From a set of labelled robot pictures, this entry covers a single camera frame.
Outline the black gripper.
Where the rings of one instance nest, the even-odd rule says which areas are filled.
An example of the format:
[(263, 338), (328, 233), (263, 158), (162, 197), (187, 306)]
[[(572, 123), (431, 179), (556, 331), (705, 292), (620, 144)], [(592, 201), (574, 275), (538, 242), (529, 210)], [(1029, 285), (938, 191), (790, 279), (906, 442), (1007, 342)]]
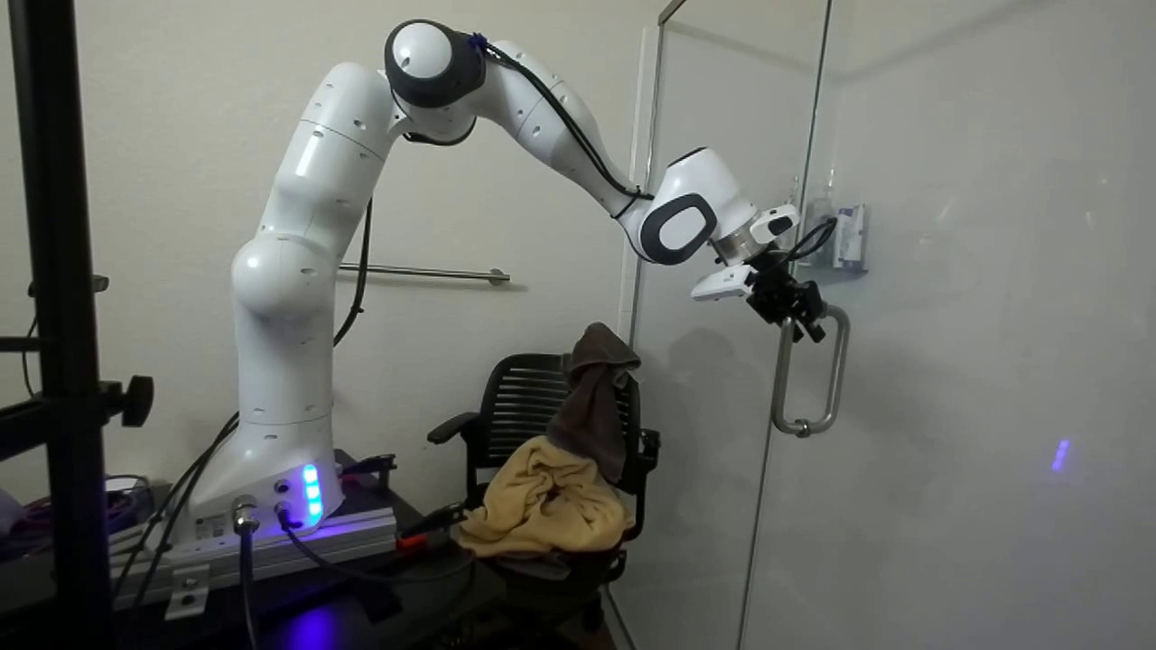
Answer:
[(805, 331), (812, 342), (823, 342), (827, 327), (821, 325), (821, 290), (812, 280), (799, 280), (779, 255), (753, 255), (751, 267), (753, 279), (747, 306), (770, 325), (779, 325), (786, 338)]

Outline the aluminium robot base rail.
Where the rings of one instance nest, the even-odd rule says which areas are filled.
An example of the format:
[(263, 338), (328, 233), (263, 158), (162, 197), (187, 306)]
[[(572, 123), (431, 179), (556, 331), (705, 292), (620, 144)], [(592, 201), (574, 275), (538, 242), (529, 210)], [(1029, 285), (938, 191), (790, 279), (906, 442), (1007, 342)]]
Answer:
[(402, 526), (391, 504), (328, 516), (319, 526), (275, 513), (254, 537), (224, 526), (193, 543), (160, 543), (137, 526), (122, 533), (112, 554), (112, 596), (127, 608), (134, 599), (156, 604), (193, 590), (233, 590), (242, 562), (254, 562), (257, 582), (344, 566), (393, 554), (396, 537)]

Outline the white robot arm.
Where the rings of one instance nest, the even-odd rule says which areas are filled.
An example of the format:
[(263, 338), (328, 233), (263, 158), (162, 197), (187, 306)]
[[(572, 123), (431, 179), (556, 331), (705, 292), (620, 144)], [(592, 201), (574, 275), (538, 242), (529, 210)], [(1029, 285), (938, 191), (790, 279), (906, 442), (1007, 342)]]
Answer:
[(187, 516), (221, 526), (250, 501), (263, 520), (319, 526), (344, 504), (333, 469), (334, 279), (391, 152), (458, 144), (495, 123), (576, 184), (645, 263), (706, 250), (702, 300), (745, 300), (757, 316), (812, 337), (827, 304), (790, 275), (805, 251), (790, 207), (753, 207), (729, 167), (691, 148), (639, 189), (606, 158), (580, 95), (516, 43), (407, 18), (384, 61), (338, 61), (290, 138), (254, 237), (232, 261), (239, 430), (206, 461)]

